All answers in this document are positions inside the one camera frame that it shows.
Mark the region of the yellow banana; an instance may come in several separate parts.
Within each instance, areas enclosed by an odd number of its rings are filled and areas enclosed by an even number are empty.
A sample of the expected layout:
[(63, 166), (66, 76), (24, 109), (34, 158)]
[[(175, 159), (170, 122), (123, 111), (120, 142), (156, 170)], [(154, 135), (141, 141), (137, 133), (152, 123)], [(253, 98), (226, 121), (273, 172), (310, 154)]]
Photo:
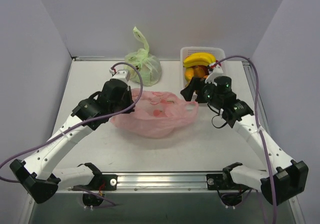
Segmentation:
[(216, 58), (211, 53), (199, 52), (193, 53), (183, 61), (185, 68), (193, 66), (209, 66), (210, 64), (216, 63)]

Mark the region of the pink plastic bag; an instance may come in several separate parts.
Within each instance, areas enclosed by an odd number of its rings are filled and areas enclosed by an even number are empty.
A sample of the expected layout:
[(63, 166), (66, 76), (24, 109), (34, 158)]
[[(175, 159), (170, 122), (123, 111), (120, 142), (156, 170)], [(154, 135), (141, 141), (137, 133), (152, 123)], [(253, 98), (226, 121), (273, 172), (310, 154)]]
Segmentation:
[(149, 138), (163, 138), (178, 128), (195, 122), (199, 104), (171, 92), (143, 91), (135, 110), (111, 118), (120, 129)]

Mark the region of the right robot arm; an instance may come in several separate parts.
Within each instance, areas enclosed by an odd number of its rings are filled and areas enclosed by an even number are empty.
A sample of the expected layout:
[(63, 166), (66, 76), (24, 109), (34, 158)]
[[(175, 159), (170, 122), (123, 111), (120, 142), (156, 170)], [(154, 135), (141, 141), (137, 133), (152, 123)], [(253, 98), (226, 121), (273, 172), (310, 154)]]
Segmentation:
[(255, 152), (266, 171), (236, 162), (223, 168), (221, 181), (227, 188), (242, 184), (257, 189), (269, 203), (279, 205), (304, 191), (309, 168), (276, 144), (248, 104), (236, 97), (231, 83), (227, 76), (218, 76), (211, 82), (201, 79), (200, 92), (208, 106), (215, 108)]

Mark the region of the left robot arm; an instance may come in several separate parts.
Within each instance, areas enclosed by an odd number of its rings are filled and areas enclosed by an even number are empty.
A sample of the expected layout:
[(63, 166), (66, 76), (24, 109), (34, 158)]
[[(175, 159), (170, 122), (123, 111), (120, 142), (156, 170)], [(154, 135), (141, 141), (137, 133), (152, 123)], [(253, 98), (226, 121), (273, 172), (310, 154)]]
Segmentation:
[(147, 138), (163, 138), (178, 128), (195, 122), (199, 105), (170, 92), (132, 89), (126, 77), (114, 75), (102, 90), (81, 100), (65, 123), (47, 141), (24, 160), (15, 159), (10, 169), (17, 181), (36, 203), (50, 199), (57, 190), (106, 190), (116, 186), (92, 163), (71, 169), (57, 164), (86, 136), (102, 124)]

